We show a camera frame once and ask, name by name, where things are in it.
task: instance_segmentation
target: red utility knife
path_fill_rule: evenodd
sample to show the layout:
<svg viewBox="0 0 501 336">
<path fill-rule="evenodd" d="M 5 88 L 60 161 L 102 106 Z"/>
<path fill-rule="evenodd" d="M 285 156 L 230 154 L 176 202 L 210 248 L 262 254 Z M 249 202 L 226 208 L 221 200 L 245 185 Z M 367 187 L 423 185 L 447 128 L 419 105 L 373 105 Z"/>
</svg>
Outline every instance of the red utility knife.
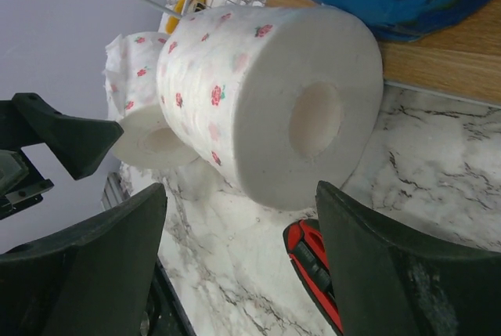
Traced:
<svg viewBox="0 0 501 336">
<path fill-rule="evenodd" d="M 343 327 L 329 274 L 319 221 L 305 219 L 294 222 L 283 231 L 290 262 L 303 286 L 334 331 L 342 335 Z"/>
</svg>

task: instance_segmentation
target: yellow handle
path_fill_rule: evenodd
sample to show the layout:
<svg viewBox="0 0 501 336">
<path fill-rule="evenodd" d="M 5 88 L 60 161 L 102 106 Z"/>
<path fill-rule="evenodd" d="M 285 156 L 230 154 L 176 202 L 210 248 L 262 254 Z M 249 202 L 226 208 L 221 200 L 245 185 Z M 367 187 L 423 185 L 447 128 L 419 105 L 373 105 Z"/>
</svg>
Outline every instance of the yellow handle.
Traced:
<svg viewBox="0 0 501 336">
<path fill-rule="evenodd" d="M 205 3 L 205 0 L 192 0 L 189 4 L 188 11 L 191 13 L 195 10 L 197 3 Z M 185 0 L 178 0 L 174 7 L 174 11 L 177 13 L 181 13 L 182 7 L 185 5 Z M 179 19 L 177 17 L 170 16 L 167 20 L 167 24 L 165 24 L 165 31 L 168 34 L 172 34 L 175 28 L 178 26 Z"/>
</svg>

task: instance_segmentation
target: gray wall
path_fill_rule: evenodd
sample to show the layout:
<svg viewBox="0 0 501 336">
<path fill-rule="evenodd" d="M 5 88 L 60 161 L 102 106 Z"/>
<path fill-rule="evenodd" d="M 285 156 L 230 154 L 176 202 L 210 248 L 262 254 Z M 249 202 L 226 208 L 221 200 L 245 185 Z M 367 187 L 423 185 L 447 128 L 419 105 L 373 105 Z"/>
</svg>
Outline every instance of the gray wall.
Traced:
<svg viewBox="0 0 501 336">
<path fill-rule="evenodd" d="M 159 22 L 159 12 L 136 0 L 0 0 L 0 96 L 37 92 L 65 114 L 105 118 L 105 45 L 120 33 L 156 31 Z M 56 188 L 0 221 L 0 253 L 101 211 L 106 175 L 118 166 L 108 157 L 75 182 L 46 146 L 25 153 Z"/>
</svg>

